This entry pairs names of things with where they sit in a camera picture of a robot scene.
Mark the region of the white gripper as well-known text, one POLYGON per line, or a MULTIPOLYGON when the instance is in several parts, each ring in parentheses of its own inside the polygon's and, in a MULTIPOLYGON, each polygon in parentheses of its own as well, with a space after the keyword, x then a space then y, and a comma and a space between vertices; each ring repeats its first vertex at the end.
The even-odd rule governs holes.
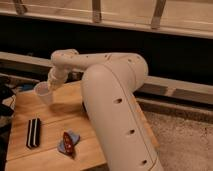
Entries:
POLYGON ((57 67, 53 67, 50 69, 48 73, 48 89, 56 90, 60 88, 68 78, 68 71, 64 69, 58 69, 57 67))

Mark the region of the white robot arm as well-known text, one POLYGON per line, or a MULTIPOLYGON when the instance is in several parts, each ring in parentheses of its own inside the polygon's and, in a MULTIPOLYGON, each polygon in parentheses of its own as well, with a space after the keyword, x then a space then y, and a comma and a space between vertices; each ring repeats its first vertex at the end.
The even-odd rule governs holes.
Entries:
POLYGON ((55 90, 74 69, 83 72, 83 102, 110 171, 164 171, 141 119, 133 92, 148 76, 135 53, 80 54, 73 49, 51 55, 48 86, 55 90))

